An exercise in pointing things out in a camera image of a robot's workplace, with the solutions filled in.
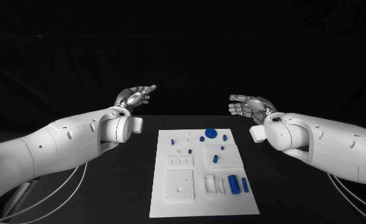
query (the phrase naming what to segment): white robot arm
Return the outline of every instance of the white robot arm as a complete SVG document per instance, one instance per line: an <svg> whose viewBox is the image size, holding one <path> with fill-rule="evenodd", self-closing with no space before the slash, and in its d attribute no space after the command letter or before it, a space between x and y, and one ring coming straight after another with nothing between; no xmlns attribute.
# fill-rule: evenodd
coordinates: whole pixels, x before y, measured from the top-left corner
<svg viewBox="0 0 366 224"><path fill-rule="evenodd" d="M66 117L25 137L0 143L0 196L33 178L69 170L141 133L132 108L146 104L155 89L125 89L107 109Z"/></svg>
<svg viewBox="0 0 366 224"><path fill-rule="evenodd" d="M272 147L308 165L345 180L366 183L366 130L322 118L276 112L263 98L230 95L233 115L252 117L249 130L256 143Z"/></svg>

